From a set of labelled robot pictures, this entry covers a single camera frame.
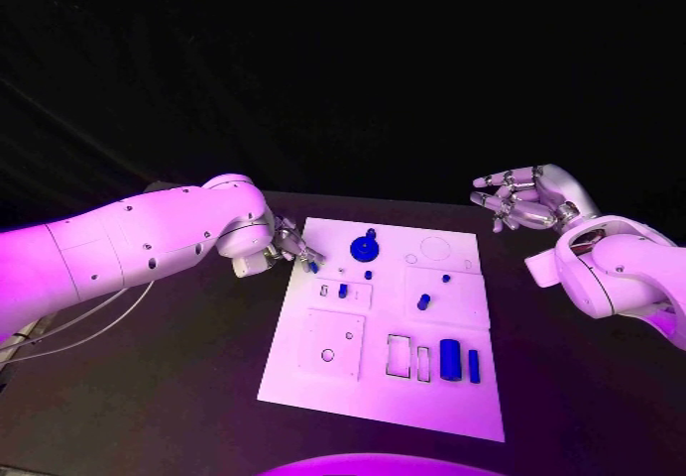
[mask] circular cutout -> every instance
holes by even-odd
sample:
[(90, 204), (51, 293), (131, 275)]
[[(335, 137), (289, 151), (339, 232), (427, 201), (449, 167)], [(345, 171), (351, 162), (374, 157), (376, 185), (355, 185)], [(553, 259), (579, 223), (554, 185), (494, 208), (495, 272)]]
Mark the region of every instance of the circular cutout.
[(422, 241), (422, 254), (433, 261), (440, 261), (449, 256), (449, 245), (442, 238), (430, 236)]
[(332, 360), (332, 350), (331, 349), (325, 349), (322, 352), (321, 352), (321, 360), (324, 362), (329, 362)]

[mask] white board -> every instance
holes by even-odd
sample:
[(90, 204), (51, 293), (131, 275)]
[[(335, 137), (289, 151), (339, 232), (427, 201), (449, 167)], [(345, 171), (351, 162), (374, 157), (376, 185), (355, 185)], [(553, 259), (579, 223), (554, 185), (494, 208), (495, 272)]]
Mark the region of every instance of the white board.
[[(368, 228), (380, 252), (360, 263), (350, 243)], [(325, 265), (316, 274), (292, 267), (256, 398), (504, 441), (475, 236), (308, 218), (303, 239)], [(419, 310), (423, 294), (430, 301)], [(406, 365), (406, 354), (393, 357), (388, 345), (407, 342), (388, 336), (410, 339), (410, 378), (387, 375), (388, 358), (394, 367)], [(439, 377), (442, 339), (459, 342), (458, 382)], [(469, 349), (478, 384), (468, 379)]]

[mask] robotic hand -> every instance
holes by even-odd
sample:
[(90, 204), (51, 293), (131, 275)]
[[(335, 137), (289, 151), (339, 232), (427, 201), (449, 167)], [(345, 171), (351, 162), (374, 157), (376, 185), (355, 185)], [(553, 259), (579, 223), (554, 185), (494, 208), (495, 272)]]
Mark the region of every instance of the robotic hand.
[(43, 315), (192, 267), (211, 248), (239, 277), (278, 259), (316, 271), (292, 222), (273, 216), (250, 179), (213, 178), (126, 198), (0, 234), (0, 342)]
[(649, 227), (600, 216), (586, 191), (557, 166), (515, 169), (478, 178), (474, 187), (499, 185), (471, 201), (495, 212), (492, 231), (525, 226), (560, 234), (553, 249), (524, 260), (535, 284), (560, 283), (579, 310), (593, 318), (642, 319), (686, 350), (686, 287), (678, 270), (686, 250)]

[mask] table surface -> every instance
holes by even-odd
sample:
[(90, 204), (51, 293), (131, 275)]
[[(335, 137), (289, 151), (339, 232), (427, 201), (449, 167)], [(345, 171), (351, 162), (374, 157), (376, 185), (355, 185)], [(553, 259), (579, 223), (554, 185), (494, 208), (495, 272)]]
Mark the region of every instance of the table surface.
[[(686, 353), (636, 319), (592, 320), (559, 286), (535, 287), (523, 259), (553, 246), (551, 232), (492, 235), (475, 206), (265, 197), (299, 225), (312, 216), (476, 234), (505, 442), (259, 402), (292, 265), (239, 280), (213, 253), (154, 284), (100, 337), (15, 365), (0, 463), (60, 476), (243, 475), (325, 454), (388, 452), (505, 474), (682, 474)], [(89, 335), (141, 291), (31, 351)]]

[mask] hole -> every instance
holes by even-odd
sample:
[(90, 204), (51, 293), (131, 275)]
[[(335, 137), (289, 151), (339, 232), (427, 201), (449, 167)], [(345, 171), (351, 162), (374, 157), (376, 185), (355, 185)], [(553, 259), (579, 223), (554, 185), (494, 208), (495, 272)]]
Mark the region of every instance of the hole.
[(331, 349), (325, 349), (322, 352), (321, 352), (321, 360), (324, 362), (329, 362), (332, 360), (332, 350)]

